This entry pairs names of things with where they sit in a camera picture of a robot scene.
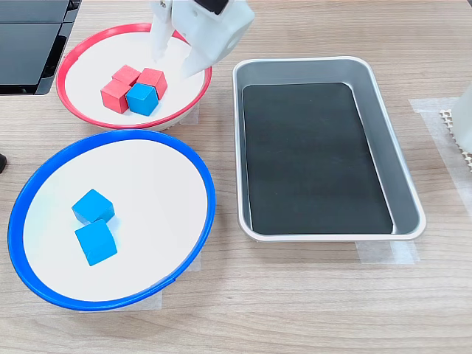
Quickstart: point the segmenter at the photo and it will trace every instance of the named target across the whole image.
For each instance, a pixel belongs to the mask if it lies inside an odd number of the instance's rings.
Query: wood grain surface
[[[161,310],[78,313],[27,289],[7,247],[13,203],[65,146],[101,130],[46,96],[0,97],[0,353],[472,353],[472,223],[408,99],[456,97],[472,81],[464,1],[251,0],[254,25],[215,66],[200,124],[167,131],[210,168],[218,211],[202,270]],[[85,1],[66,52],[146,1]],[[237,224],[231,70],[248,58],[355,55],[373,67],[428,218],[416,265],[361,264],[354,243],[260,244]]]

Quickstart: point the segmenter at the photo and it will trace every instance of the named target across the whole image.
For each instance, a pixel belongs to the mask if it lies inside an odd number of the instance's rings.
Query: metal tray
[[[243,90],[249,86],[343,83],[348,86],[361,120],[361,130],[375,167],[391,219],[386,233],[261,233],[253,228],[249,193]],[[354,57],[246,60],[233,71],[237,214],[241,228],[263,242],[413,240],[426,227],[426,217],[390,123],[370,66]]]

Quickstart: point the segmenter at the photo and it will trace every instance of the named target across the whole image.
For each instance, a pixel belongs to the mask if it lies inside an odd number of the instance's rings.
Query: cube
[[[162,100],[162,96],[164,96],[164,93],[167,90],[167,81],[165,80],[164,72],[159,70],[149,68],[144,69],[137,82],[154,87],[157,92],[157,98],[160,100]]]
[[[101,90],[103,105],[117,113],[125,113],[128,110],[126,94],[130,90],[131,86],[125,85],[118,80],[112,80]]]
[[[114,73],[112,78],[118,80],[125,85],[132,86],[138,80],[141,73],[128,65],[124,65],[120,70]]]
[[[78,229],[75,235],[89,266],[102,262],[118,253],[113,235],[104,220],[100,219],[84,226],[82,229]]]
[[[156,89],[152,86],[136,83],[126,94],[130,111],[143,116],[150,116],[159,104]]]
[[[90,190],[73,207],[75,217],[84,225],[98,220],[106,223],[115,215],[113,204],[98,193]]]

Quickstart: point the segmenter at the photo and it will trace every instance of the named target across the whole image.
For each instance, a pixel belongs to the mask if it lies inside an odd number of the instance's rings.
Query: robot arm
[[[151,8],[154,59],[177,30],[192,47],[182,66],[185,77],[226,57],[254,20],[246,0],[152,0]]]

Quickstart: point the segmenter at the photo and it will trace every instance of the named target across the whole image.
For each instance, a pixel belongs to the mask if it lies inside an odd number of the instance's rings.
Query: black rubber mat
[[[390,234],[353,94],[343,83],[243,90],[253,230]]]

